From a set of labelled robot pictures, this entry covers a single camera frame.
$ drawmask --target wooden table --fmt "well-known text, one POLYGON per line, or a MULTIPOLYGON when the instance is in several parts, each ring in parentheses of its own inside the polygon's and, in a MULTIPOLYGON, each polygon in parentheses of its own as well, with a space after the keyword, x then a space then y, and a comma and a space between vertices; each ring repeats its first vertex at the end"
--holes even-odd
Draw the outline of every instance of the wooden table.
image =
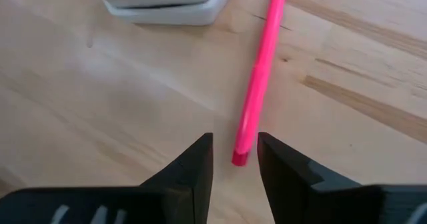
MULTIPOLYGON (((271 223, 256 155, 230 163, 267 4, 166 27, 0 0, 0 190, 137 185, 213 132, 209 222, 271 223)), ((426 10, 289 0, 260 129, 361 183, 427 183, 426 10)))

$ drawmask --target pink pen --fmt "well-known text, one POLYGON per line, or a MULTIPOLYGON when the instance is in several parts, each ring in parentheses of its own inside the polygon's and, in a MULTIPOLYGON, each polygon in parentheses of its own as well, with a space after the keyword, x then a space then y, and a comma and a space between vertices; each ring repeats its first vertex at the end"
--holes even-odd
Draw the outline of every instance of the pink pen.
POLYGON ((264 94, 270 78, 270 69, 278 39, 280 21, 285 0, 270 0, 266 24, 261 38, 258 56, 252 69, 245 105, 240 119, 232 163, 244 166, 258 132, 258 121, 262 110, 264 94))

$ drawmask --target black plastic part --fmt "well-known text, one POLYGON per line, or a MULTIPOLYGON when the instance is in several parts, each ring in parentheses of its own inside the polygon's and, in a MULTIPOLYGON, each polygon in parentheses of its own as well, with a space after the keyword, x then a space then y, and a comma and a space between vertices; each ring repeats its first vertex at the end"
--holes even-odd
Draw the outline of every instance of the black plastic part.
POLYGON ((276 223, 426 221, 427 186, 359 187, 267 133, 259 134, 258 159, 276 223))
POLYGON ((24 189, 0 199, 0 223, 206 223, 213 175, 206 133, 140 187, 24 189))

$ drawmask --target wood grain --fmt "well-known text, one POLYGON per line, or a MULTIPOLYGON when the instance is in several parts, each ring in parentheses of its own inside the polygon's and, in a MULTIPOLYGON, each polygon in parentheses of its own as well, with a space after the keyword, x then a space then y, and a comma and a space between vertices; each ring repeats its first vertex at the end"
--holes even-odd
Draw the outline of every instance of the wood grain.
MULTIPOLYGON (((0 189, 137 185, 213 132, 209 222, 273 223, 256 156, 230 163, 267 5, 168 27, 0 0, 0 189)), ((425 6, 290 0, 260 130, 361 183, 427 183, 425 6)))

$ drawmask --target white container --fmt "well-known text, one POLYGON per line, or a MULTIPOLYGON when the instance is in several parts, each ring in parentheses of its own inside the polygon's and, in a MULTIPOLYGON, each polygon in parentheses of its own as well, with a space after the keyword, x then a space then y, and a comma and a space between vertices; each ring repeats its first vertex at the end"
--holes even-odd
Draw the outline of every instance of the white container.
POLYGON ((105 0, 108 11, 126 21, 171 25, 208 25, 227 0, 105 0))

